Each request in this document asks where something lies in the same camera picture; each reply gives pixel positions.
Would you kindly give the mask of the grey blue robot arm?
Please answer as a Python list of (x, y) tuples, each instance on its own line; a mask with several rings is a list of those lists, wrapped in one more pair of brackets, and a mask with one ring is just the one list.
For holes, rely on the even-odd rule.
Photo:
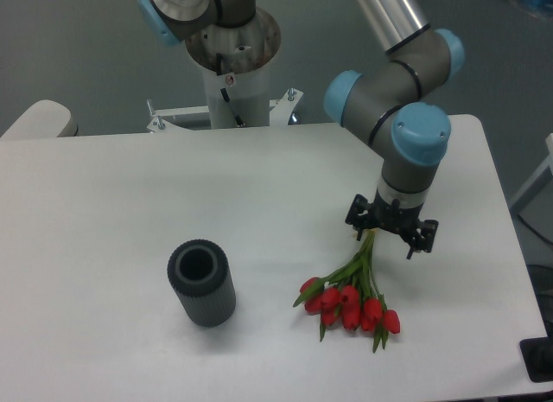
[[(432, 250), (438, 224), (420, 211), (451, 134), (448, 115), (423, 98), (459, 72), (465, 50), (433, 29), (416, 0), (355, 0), (385, 51), (372, 77), (345, 71), (333, 79), (324, 110), (383, 160), (373, 200), (357, 195), (346, 216), (356, 231), (380, 228), (412, 252)], [(137, 0), (144, 21), (169, 46), (184, 44), (204, 71), (211, 126), (266, 126), (268, 87), (261, 74), (281, 33), (256, 0)]]

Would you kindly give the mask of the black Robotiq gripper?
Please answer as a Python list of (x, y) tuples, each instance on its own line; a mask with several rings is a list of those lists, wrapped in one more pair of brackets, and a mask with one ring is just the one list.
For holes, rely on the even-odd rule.
[(398, 199), (386, 201), (377, 191), (374, 202), (357, 194), (346, 214), (345, 222), (356, 232), (356, 240), (361, 240), (365, 230), (383, 229), (399, 235), (409, 246), (406, 258), (414, 253), (431, 253), (435, 235), (439, 227), (438, 220), (419, 220), (423, 204), (416, 207), (402, 207)]

